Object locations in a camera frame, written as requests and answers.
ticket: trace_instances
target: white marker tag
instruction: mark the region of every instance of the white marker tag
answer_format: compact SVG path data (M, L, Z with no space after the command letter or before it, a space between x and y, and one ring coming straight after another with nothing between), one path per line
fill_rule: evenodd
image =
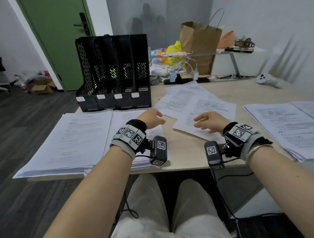
M120 94L115 94L115 99L120 99L120 98L122 98L122 94L120 93Z
M84 97L76 97L76 100L78 102L84 102L85 101L85 98Z
M105 99L106 97L103 94L99 94L99 95L97 95L97 98L98 99Z
M131 93L131 96L132 96L133 98L138 98L138 97L139 97L139 93Z

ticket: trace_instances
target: paper bag handle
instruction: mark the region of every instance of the paper bag handle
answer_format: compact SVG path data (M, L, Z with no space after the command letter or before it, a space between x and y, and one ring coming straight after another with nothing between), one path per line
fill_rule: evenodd
M209 23L208 23L208 25L206 26L206 29L207 29L207 27L209 26L211 20L213 19L213 17L216 15L217 12L215 12L215 14L214 14L214 15L212 16L212 18L209 20ZM217 27L216 27L216 30L218 29L219 23L220 23L222 17L224 16L224 13L225 13L225 11L224 11L224 12L222 13L222 15L221 15L221 18L220 18L220 20L219 20L219 22L218 22L218 25L217 25Z

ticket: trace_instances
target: light wood tabletop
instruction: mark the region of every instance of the light wood tabletop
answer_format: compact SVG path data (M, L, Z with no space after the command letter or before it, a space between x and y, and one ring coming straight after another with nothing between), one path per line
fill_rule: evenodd
M289 103L291 101L314 100L313 96L295 91L292 85L287 82L284 82L283 89L259 85L255 82L255 79L203 83L200 85L209 92L215 94L218 98L226 102L236 103L237 108L235 119L237 122L246 123L259 130L265 138L274 142L274 148L276 150L293 159L289 153L283 150L278 143L262 129L262 127L242 108L242 106L255 103L276 104ZM169 86L160 84L151 87L152 106L166 94L166 87ZM164 124L162 128L168 142L170 163L167 163L166 166L162 168L135 170L132 171L131 174L209 168L204 150L204 143L206 140L183 131L172 129L176 119L167 116L164 116L164 118L166 124ZM234 160L226 163L225 166L245 166L245 164L242 160Z

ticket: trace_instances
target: brown paper bag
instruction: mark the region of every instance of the brown paper bag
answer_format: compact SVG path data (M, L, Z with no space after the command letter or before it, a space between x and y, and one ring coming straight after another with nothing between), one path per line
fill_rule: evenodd
M182 51L186 53L215 53L222 30L212 26L204 26L201 23L185 22L181 24L180 42ZM192 57L196 60L199 74L210 74L215 56ZM196 62L189 60L189 64L195 70Z

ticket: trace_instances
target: green door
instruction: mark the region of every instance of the green door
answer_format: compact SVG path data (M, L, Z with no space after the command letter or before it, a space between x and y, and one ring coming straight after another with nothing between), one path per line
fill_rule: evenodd
M18 0L39 44L64 90L77 90L83 75L75 39L86 36L80 13L84 13L90 35L91 21L82 0Z

